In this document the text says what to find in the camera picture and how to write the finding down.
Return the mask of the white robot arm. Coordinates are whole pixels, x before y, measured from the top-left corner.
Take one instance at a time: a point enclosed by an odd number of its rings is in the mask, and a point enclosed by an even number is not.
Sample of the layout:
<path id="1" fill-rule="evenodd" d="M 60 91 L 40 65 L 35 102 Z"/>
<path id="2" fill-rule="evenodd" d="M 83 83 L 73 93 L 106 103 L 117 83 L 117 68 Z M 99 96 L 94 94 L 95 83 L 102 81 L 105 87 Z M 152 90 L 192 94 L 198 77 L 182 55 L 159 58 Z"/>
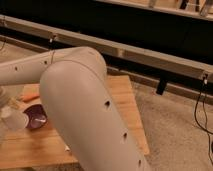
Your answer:
<path id="1" fill-rule="evenodd" d="M 151 171 L 113 101 L 96 49 L 63 48 L 0 63 L 0 86 L 35 83 L 48 118 L 85 171 Z"/>

